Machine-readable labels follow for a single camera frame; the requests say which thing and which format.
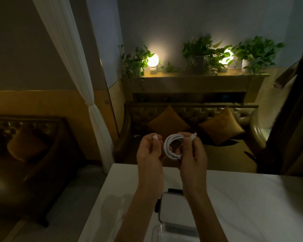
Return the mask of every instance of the white curtain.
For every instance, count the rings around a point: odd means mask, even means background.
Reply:
[[[32,1],[76,88],[89,106],[90,119],[100,150],[103,169],[105,173],[108,173],[114,163],[113,143],[102,115],[94,104],[89,69],[69,0]]]

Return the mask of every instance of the leather sofa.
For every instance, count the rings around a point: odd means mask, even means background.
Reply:
[[[86,162],[67,123],[61,118],[0,116],[0,141],[6,145],[21,126],[32,129],[49,149],[31,162],[0,152],[0,216],[45,219],[67,181]]]
[[[169,103],[126,103],[125,120],[118,142],[115,144],[114,156],[118,163],[136,164],[136,153],[141,138],[154,132],[146,124],[159,116]],[[266,146],[258,124],[257,105],[234,104],[195,104],[170,103],[175,112],[191,128],[191,133],[197,132],[201,138],[208,156],[208,169],[221,171],[236,171],[256,173],[259,159],[256,158]],[[210,137],[198,124],[214,117],[226,106],[230,106],[238,123],[245,130],[234,140],[227,140],[220,146],[215,146]],[[165,159],[164,166],[175,167],[176,161]]]

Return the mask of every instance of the light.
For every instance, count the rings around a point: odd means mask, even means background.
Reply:
[[[224,58],[223,60],[219,60],[219,63],[221,63],[223,65],[227,65],[230,60],[233,60],[233,57],[234,57],[234,54],[233,54],[233,52],[230,51],[230,49],[226,49],[225,52],[230,53],[230,56]]]
[[[159,58],[157,54],[154,54],[151,58],[148,58],[148,66],[149,67],[156,67],[159,63]]]

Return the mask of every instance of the throw pillow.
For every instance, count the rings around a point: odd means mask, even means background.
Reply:
[[[209,134],[216,145],[245,132],[229,108],[225,108],[215,117],[200,123],[199,126]]]
[[[163,140],[178,132],[184,132],[190,126],[169,105],[158,117],[147,123],[151,129],[163,137]]]
[[[7,145],[9,153],[21,161],[29,161],[47,149],[31,129],[22,126]]]

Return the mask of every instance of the wooden shelf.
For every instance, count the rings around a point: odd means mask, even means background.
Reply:
[[[146,74],[142,78],[122,78],[126,101],[133,101],[133,93],[231,93],[245,92],[244,103],[253,103],[265,77],[250,75],[241,69],[228,69],[218,75],[195,75],[187,72]]]

